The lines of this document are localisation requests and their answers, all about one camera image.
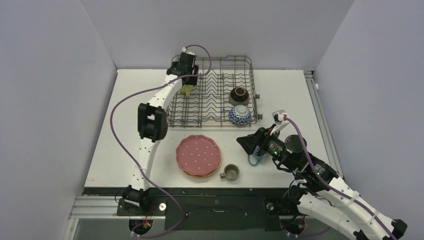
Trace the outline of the grey wire dish rack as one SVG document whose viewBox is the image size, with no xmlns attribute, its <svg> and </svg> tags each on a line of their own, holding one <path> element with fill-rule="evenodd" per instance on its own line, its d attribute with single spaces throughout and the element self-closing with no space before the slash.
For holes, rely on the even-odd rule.
<svg viewBox="0 0 424 240">
<path fill-rule="evenodd" d="M 242 87 L 248 94 L 246 107 L 251 119 L 249 126 L 263 119 L 258 112 L 252 60 L 245 55 L 225 57 L 200 56 L 196 58 L 199 73 L 211 67 L 208 75 L 199 77 L 190 95 L 178 92 L 169 103 L 166 113 L 168 125 L 173 128 L 233 127 L 230 111 L 233 108 L 230 92 Z"/>
</svg>

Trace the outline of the orange patterned small bowl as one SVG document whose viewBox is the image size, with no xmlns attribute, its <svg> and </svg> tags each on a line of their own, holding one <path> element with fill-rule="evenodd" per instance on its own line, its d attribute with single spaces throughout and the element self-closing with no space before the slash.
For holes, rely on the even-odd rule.
<svg viewBox="0 0 424 240">
<path fill-rule="evenodd" d="M 229 112 L 229 120 L 236 126 L 247 126 L 251 119 L 251 111 L 245 105 L 235 105 Z"/>
</svg>

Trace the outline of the blue handled white mug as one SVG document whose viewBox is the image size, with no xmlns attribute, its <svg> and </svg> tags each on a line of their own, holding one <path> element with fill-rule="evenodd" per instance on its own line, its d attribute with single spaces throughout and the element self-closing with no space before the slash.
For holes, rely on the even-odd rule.
<svg viewBox="0 0 424 240">
<path fill-rule="evenodd" d="M 247 162 L 250 166 L 256 167 L 264 162 L 264 158 L 265 154 L 259 155 L 258 151 L 254 151 L 253 154 L 247 156 Z"/>
</svg>

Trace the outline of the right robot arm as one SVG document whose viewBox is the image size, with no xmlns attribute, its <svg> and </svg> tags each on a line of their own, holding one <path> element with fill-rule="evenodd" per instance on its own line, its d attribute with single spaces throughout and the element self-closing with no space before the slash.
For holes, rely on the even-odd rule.
<svg viewBox="0 0 424 240">
<path fill-rule="evenodd" d="M 408 225 L 392 219 L 367 203 L 357 191 L 326 162 L 304 147 L 306 140 L 298 134 L 284 141 L 270 128 L 236 139 L 248 154 L 270 155 L 278 170 L 292 173 L 297 186 L 291 186 L 282 199 L 289 213 L 313 217 L 337 230 L 350 240 L 399 240 Z"/>
</svg>

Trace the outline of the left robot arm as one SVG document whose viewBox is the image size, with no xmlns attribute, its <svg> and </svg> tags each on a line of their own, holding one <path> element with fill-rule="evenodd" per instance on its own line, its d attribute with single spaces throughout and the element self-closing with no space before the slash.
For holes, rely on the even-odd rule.
<svg viewBox="0 0 424 240">
<path fill-rule="evenodd" d="M 167 69 L 162 85 L 153 89 L 156 92 L 153 97 L 140 103 L 137 108 L 139 151 L 135 158 L 134 176 L 122 194 L 123 200 L 136 215 L 143 215 L 152 209 L 148 197 L 151 186 L 148 178 L 160 141 L 168 132 L 166 109 L 181 87 L 197 83 L 199 66 L 195 60 L 193 52 L 182 52 L 179 59 Z"/>
</svg>

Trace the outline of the yellow green mug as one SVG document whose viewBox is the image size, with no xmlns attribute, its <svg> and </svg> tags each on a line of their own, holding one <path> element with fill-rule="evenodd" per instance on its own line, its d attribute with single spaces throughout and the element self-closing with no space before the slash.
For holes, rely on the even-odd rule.
<svg viewBox="0 0 424 240">
<path fill-rule="evenodd" d="M 179 90 L 182 94 L 184 94 L 186 97 L 190 97 L 191 91 L 193 90 L 194 86 L 190 84 L 185 84 L 181 87 Z"/>
</svg>

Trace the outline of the dark brown glazed bowl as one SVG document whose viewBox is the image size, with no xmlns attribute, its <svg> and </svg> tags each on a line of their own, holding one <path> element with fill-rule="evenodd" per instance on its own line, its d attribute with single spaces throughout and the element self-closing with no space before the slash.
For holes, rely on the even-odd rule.
<svg viewBox="0 0 424 240">
<path fill-rule="evenodd" d="M 249 102 L 249 99 L 250 99 L 250 96 L 248 91 L 241 86 L 233 88 L 228 95 L 229 103 L 234 106 L 236 105 L 246 106 Z"/>
</svg>

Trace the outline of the small grey cup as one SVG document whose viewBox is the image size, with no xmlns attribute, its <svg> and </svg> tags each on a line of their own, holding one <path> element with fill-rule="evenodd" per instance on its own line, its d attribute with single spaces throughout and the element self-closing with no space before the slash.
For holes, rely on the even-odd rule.
<svg viewBox="0 0 424 240">
<path fill-rule="evenodd" d="M 221 179 L 235 181 L 240 174 L 240 169 L 235 164 L 228 164 L 224 167 L 223 172 L 219 175 Z"/>
</svg>

